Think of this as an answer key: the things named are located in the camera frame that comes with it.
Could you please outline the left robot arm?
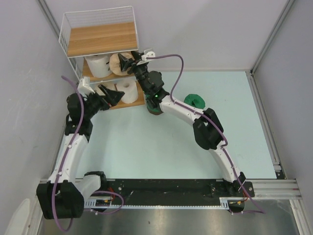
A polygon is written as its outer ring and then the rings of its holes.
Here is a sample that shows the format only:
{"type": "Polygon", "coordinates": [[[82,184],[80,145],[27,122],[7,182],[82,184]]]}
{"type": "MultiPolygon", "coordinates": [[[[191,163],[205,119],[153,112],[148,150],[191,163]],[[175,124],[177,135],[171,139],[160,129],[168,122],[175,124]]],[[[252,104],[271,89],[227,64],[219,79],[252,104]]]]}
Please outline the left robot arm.
{"type": "Polygon", "coordinates": [[[74,93],[67,97],[68,115],[60,159],[47,183],[37,186],[36,194],[45,219],[73,219],[81,217],[85,202],[92,194],[104,195],[108,190],[103,171],[87,172],[82,181],[75,182],[81,157],[89,143],[93,124],[91,119],[99,111],[116,106],[124,92],[99,85],[102,94],[74,93]]]}

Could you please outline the unwrapped white paper roll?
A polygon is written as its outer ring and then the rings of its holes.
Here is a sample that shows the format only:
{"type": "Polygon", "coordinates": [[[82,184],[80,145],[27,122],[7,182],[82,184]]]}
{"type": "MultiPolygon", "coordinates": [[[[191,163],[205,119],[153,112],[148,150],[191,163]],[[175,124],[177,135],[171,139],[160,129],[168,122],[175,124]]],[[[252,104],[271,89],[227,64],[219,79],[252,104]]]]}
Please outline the unwrapped white paper roll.
{"type": "Polygon", "coordinates": [[[124,92],[121,101],[130,104],[134,103],[138,99],[138,91],[135,80],[131,78],[125,78],[116,84],[116,89],[118,91],[124,92]]]}

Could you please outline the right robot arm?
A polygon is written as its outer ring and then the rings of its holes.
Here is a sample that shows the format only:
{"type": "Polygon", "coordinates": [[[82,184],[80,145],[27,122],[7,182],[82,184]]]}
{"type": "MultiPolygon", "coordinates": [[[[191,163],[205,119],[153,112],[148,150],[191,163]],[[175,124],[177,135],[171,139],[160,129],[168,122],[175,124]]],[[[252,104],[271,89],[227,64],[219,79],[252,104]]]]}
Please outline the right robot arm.
{"type": "Polygon", "coordinates": [[[190,124],[198,146],[208,150],[223,174],[225,190],[230,196],[246,192],[245,175],[235,166],[228,150],[224,129],[213,109],[199,109],[174,98],[173,92],[164,89],[162,74],[149,71],[147,64],[158,57],[153,51],[147,53],[131,52],[127,58],[118,54],[121,71],[134,74],[146,99],[147,108],[154,114],[170,113],[190,124]]]}

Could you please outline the tan paper roll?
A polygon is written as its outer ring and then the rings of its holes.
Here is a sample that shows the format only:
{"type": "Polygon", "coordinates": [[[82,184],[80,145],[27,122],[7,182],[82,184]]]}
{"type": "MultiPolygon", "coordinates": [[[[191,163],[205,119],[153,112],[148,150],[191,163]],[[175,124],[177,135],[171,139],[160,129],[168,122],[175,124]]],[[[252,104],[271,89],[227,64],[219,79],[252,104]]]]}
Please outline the tan paper roll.
{"type": "Polygon", "coordinates": [[[110,66],[110,70],[112,71],[112,73],[114,73],[115,75],[118,75],[118,76],[126,76],[126,75],[128,75],[129,69],[127,71],[121,70],[121,65],[120,65],[120,60],[119,60],[118,54],[123,55],[127,59],[133,59],[133,56],[129,52],[121,52],[121,53],[114,53],[110,57],[109,66],[110,66]]]}

